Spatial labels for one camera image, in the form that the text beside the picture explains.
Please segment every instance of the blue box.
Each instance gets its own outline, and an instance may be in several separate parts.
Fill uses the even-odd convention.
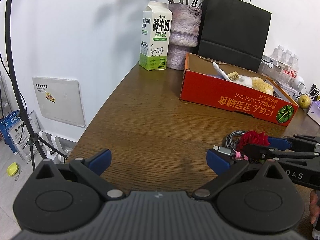
[[[9,129],[18,121],[20,121],[20,118],[17,116],[19,110],[12,112],[11,114],[7,115],[5,118],[0,119],[0,132],[2,134],[2,137],[4,141],[9,145],[10,149],[13,153],[17,152],[16,147],[11,141],[11,137],[9,134]]]

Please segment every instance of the milk carton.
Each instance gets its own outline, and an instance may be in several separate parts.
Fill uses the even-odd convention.
[[[149,1],[142,19],[139,64],[146,70],[165,69],[172,12],[166,3]]]

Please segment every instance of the blue gripper pad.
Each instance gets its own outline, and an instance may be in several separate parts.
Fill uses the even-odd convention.
[[[96,155],[86,159],[84,165],[97,175],[101,175],[111,165],[112,154],[108,149],[104,149]]]
[[[291,148],[291,143],[285,138],[268,137],[268,142],[270,147],[277,148],[279,151],[285,151]]]
[[[218,176],[230,168],[230,162],[219,157],[214,149],[207,151],[207,165],[213,170]]]

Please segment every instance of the gray tile floor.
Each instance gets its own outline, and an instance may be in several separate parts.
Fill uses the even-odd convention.
[[[36,165],[41,161],[39,154],[35,155]],[[7,174],[8,166],[16,162],[22,168],[17,181]],[[12,211],[13,201],[32,173],[32,165],[23,161],[19,155],[14,155],[4,141],[0,142],[0,240],[9,240],[19,231],[17,220]]]

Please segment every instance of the human hand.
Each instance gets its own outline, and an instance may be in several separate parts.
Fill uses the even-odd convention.
[[[318,202],[318,195],[316,194],[316,191],[313,189],[310,192],[310,222],[311,224],[314,224],[316,222],[317,217],[320,214],[320,207],[317,205]]]

